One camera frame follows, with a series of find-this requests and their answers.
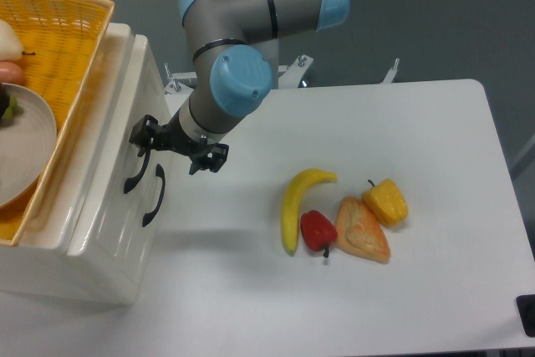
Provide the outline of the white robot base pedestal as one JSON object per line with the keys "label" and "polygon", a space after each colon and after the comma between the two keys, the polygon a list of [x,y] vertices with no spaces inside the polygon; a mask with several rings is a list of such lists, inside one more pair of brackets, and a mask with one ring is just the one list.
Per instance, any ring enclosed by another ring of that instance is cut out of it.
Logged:
{"label": "white robot base pedestal", "polygon": [[293,87],[291,76],[292,65],[284,65],[280,69],[279,65],[279,42],[277,39],[272,39],[264,44],[264,53],[267,61],[270,64],[273,76],[274,89],[290,89]]}

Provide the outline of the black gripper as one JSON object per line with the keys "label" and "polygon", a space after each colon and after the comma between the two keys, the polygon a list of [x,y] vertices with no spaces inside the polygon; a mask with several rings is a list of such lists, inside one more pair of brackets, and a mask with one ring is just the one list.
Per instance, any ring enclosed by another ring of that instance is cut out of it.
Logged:
{"label": "black gripper", "polygon": [[145,115],[132,127],[129,143],[137,148],[138,156],[144,156],[149,150],[168,150],[190,157],[191,176],[198,171],[219,172],[229,153],[227,144],[209,145],[207,140],[193,140],[183,130],[177,116],[159,125],[154,116]]}

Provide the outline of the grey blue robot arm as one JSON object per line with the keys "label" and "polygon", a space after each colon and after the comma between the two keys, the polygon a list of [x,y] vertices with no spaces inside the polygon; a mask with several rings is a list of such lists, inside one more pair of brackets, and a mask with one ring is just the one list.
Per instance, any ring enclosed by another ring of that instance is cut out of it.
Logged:
{"label": "grey blue robot arm", "polygon": [[191,160],[191,172],[219,171],[222,139],[254,112],[274,85],[275,68],[258,43],[342,24],[350,0],[177,0],[197,85],[168,123],[151,115],[133,127],[130,143],[148,160],[172,151]]}

